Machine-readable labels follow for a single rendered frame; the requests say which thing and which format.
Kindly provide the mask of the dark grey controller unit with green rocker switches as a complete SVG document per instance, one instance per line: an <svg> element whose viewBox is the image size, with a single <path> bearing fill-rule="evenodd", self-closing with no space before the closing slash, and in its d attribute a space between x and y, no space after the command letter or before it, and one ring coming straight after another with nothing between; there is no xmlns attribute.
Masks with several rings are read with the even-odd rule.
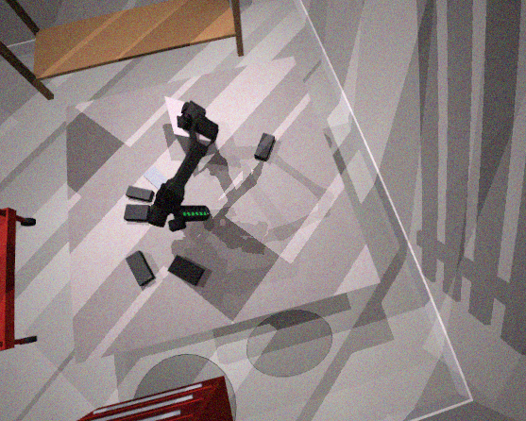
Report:
<svg viewBox="0 0 526 421"><path fill-rule="evenodd" d="M185 222L206 221L210 217L208 207L204 205L180 205L179 216L185 219Z"/></svg>

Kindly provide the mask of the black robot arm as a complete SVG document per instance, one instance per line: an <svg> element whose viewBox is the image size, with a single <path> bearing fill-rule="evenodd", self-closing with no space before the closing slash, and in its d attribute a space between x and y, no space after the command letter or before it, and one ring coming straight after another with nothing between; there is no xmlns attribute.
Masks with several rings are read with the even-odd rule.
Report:
<svg viewBox="0 0 526 421"><path fill-rule="evenodd" d="M209 145L215 142L218 133L218 125L207 119L206 109L196 102L184 102L181 113L181 116L177 116L178 127L190 131L190 150L175 176L161 184L154 204L150 206L151 213L147 223L156 227L164 227L169 211L175 212L180 206L186 182L201 158L206 155ZM205 145L198 142L196 133L210 139L210 143Z"/></svg>

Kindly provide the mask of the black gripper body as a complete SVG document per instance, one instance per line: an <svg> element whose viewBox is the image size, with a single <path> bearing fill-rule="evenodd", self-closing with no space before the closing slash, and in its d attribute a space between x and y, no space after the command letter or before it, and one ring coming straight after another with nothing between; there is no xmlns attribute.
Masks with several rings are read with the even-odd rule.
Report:
<svg viewBox="0 0 526 421"><path fill-rule="evenodd" d="M181 211L180 206L178 207L178 209L176 209L175 212L169 211L170 213L174 213L174 217L175 217L174 220L170 220L168 222L169 228L173 232L186 228L185 220L183 217L179 216L178 211Z"/></svg>

